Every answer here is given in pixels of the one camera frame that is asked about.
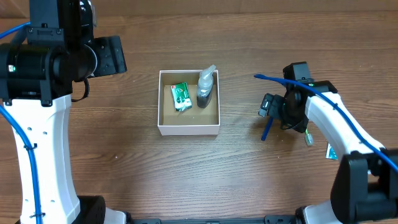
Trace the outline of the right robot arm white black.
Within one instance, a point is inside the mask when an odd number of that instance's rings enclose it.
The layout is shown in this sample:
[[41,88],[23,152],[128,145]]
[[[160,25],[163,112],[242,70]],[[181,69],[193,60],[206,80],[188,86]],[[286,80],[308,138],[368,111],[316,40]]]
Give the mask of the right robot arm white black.
[[316,82],[306,62],[286,66],[285,95],[266,94],[259,115],[268,117],[262,140],[273,120],[282,130],[307,134],[313,122],[340,163],[330,199],[300,207],[293,215],[268,215],[265,223],[360,223],[397,218],[397,150],[371,137],[346,109],[330,81]]

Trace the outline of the pink open cardboard box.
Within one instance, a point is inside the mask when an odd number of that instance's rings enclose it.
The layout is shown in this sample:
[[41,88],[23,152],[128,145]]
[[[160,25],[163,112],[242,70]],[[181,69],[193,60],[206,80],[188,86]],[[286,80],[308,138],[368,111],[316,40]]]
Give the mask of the pink open cardboard box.
[[[199,70],[161,70],[157,127],[163,136],[218,135],[220,130],[220,91],[218,71],[213,72],[211,100],[206,108],[197,105]],[[172,86],[186,83],[192,107],[184,111],[175,109]]]

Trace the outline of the clear pump dispenser bottle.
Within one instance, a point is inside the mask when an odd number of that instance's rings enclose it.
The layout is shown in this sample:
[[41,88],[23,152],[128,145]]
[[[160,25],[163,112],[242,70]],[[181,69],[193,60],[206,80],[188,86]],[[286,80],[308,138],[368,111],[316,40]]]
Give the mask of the clear pump dispenser bottle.
[[206,108],[211,100],[215,70],[216,66],[211,65],[200,72],[197,85],[197,105],[199,108]]

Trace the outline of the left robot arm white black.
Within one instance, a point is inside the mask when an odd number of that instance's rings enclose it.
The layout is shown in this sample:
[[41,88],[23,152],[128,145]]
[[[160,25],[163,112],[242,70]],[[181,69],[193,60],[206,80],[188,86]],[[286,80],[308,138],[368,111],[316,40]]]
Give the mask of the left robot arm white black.
[[95,37],[89,0],[31,1],[30,20],[1,45],[1,115],[12,126],[22,184],[20,223],[129,223],[101,196],[77,195],[68,124],[75,82],[124,73],[121,39]]

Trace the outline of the green toothbrush with cap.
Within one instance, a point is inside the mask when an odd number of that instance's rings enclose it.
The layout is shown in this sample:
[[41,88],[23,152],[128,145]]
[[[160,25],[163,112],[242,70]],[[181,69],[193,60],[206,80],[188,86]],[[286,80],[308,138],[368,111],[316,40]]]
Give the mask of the green toothbrush with cap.
[[314,143],[313,136],[308,132],[308,130],[305,130],[305,141],[308,146],[312,146]]

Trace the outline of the green soap bar package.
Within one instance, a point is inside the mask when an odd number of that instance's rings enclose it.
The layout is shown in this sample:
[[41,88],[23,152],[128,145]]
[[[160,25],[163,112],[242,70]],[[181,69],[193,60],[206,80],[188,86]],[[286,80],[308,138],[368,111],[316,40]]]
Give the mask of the green soap bar package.
[[174,84],[170,87],[176,111],[185,111],[192,107],[188,85],[186,82]]

